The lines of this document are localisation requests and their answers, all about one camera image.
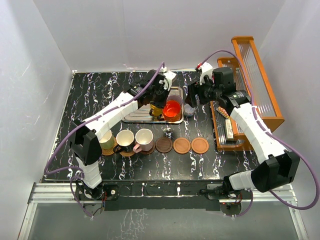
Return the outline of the orange red mug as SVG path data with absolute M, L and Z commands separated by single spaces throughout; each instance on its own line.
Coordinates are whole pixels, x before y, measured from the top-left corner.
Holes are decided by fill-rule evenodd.
M 167 101 L 164 109 L 162 110 L 162 115 L 167 122 L 176 122 L 181 118 L 182 109 L 180 104 L 175 100 Z

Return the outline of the pink mug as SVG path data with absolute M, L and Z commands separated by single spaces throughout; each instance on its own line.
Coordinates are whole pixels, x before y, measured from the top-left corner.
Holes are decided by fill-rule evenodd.
M 148 152 L 153 148 L 153 145 L 154 135 L 151 130 L 142 128 L 135 134 L 135 146 L 133 147 L 135 153 Z

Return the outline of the black mug white inside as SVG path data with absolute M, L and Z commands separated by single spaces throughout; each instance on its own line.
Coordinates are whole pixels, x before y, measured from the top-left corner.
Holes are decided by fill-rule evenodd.
M 113 148 L 114 153 L 131 153 L 134 148 L 135 136 L 130 130 L 122 130 L 116 135 L 116 146 Z

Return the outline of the light brown wooden coaster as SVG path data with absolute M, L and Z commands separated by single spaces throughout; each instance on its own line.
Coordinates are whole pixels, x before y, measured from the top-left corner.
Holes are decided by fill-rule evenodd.
M 178 154 L 186 154 L 191 149 L 191 143 L 187 138 L 180 137 L 173 142 L 174 151 Z

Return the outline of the dark brown wooden coaster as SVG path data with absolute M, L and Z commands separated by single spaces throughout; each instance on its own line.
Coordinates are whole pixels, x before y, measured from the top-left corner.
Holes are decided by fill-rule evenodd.
M 142 154 L 142 155 L 150 155 L 150 154 L 152 154 L 154 152 L 155 148 L 156 148 L 155 145 L 153 145 L 150 150 L 148 150 L 148 151 L 143 151 L 142 150 L 139 153 Z

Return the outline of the cream yellow mug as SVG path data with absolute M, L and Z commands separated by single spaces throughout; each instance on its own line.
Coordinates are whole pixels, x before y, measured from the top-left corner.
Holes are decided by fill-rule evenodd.
M 111 130 L 108 130 L 101 140 L 99 141 L 99 144 L 103 150 L 109 150 L 114 147 L 115 144 L 115 138 L 113 136 L 113 133 Z

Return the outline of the woven rattan coaster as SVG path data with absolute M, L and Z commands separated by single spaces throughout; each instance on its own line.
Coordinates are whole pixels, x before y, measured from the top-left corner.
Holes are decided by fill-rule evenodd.
M 113 155 L 115 152 L 114 152 L 114 148 L 117 146 L 117 143 L 114 142 L 113 146 L 108 148 L 108 149 L 102 149 L 102 155 L 104 156 L 111 156 Z
M 135 154 L 135 152 L 129 148 L 122 148 L 119 154 L 123 157 L 131 157 Z

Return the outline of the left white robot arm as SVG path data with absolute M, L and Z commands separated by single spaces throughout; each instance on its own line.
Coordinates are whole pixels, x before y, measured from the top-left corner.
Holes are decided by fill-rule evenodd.
M 144 105 L 153 104 L 164 108 L 176 73 L 161 68 L 150 70 L 147 75 L 124 87 L 119 96 L 105 108 L 84 121 L 74 121 L 74 133 L 69 147 L 75 156 L 84 177 L 79 188 L 87 198 L 97 200 L 103 195 L 99 159 L 103 153 L 99 141 L 124 117 Z

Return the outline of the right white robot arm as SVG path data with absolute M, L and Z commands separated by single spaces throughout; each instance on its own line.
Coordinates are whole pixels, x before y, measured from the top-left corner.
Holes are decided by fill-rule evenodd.
M 258 115 L 245 90 L 237 90 L 233 70 L 229 67 L 213 68 L 205 62 L 197 67 L 198 81 L 188 85 L 185 103 L 195 108 L 216 101 L 242 129 L 259 162 L 254 170 L 225 176 L 222 186 L 212 192 L 233 199 L 241 190 L 264 193 L 291 183 L 296 175 L 300 158 L 272 138 L 272 133 Z

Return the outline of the lilac mug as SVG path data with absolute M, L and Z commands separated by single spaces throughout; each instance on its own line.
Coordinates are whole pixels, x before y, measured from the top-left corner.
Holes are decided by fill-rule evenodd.
M 177 94 L 172 94 L 172 95 L 169 95 L 167 97 L 167 102 L 168 101 L 176 101 L 177 103 L 179 103 L 180 107 L 183 106 L 183 98 L 180 96 L 180 95 L 177 95 Z

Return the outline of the clear jar of paperclips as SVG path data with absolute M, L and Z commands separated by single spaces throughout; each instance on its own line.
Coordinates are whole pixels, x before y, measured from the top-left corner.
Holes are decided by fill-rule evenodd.
M 191 118 L 195 114 L 195 108 L 191 107 L 189 104 L 184 105 L 183 114 L 187 118 Z

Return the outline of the silver metal tray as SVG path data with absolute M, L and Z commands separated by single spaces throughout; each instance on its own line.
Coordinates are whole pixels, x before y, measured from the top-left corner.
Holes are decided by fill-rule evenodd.
M 181 87 L 173 86 L 170 89 L 169 96 L 178 95 L 180 97 L 184 97 L 184 90 Z M 166 120 L 158 120 L 156 116 L 150 115 L 150 104 L 142 106 L 140 109 L 136 110 L 125 116 L 122 121 L 124 123 L 138 123 L 138 124 L 180 124 L 183 122 L 183 115 L 177 121 L 166 121 Z

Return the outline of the white eraser box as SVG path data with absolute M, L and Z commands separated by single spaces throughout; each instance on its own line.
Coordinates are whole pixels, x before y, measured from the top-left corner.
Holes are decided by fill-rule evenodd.
M 233 132 L 232 123 L 230 119 L 225 119 L 225 137 L 227 141 L 234 140 L 234 132 Z

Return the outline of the aluminium frame rail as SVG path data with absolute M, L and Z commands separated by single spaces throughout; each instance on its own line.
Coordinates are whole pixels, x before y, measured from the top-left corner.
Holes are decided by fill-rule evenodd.
M 156 196 L 149 186 L 107 202 L 87 201 L 90 218 L 65 183 L 39 183 L 31 192 L 20 240 L 306 240 L 301 214 L 268 193 L 240 204 L 181 196 Z

